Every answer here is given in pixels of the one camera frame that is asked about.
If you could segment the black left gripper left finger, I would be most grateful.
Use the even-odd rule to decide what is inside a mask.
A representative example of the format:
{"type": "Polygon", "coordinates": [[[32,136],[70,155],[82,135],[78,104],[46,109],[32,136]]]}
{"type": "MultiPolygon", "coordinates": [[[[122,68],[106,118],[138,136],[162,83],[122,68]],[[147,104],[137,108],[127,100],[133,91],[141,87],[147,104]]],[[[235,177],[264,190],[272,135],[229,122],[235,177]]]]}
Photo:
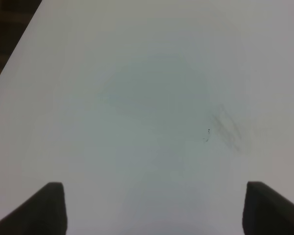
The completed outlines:
{"type": "Polygon", "coordinates": [[[0,235],[65,235],[64,186],[50,182],[0,220],[0,235]]]}

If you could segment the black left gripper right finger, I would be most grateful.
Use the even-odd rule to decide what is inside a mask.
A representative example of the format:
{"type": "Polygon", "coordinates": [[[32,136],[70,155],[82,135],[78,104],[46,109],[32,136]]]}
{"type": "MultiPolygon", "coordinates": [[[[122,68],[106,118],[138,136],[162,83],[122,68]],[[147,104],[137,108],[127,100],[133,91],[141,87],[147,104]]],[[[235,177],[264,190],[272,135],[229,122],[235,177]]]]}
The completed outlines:
{"type": "Polygon", "coordinates": [[[248,182],[242,227],[245,235],[294,235],[294,203],[262,182],[248,182]]]}

